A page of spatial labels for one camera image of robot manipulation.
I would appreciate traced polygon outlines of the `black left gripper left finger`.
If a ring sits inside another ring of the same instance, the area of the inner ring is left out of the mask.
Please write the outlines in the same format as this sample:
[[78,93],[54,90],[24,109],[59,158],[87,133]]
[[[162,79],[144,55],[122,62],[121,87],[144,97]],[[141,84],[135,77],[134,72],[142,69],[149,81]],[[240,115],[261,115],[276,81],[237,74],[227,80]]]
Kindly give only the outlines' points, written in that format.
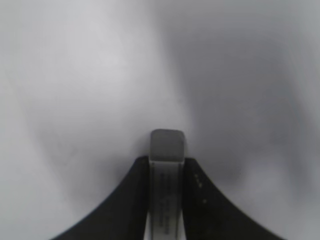
[[149,159],[137,158],[118,187],[56,240],[142,240],[149,210]]

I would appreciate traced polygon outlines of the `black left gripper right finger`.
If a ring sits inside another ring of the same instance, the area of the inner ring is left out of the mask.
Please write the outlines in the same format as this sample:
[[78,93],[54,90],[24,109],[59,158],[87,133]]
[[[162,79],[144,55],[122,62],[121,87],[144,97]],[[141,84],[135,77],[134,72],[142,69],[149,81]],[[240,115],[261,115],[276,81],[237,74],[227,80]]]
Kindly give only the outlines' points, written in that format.
[[182,213],[188,240],[278,240],[229,201],[198,162],[183,167]]

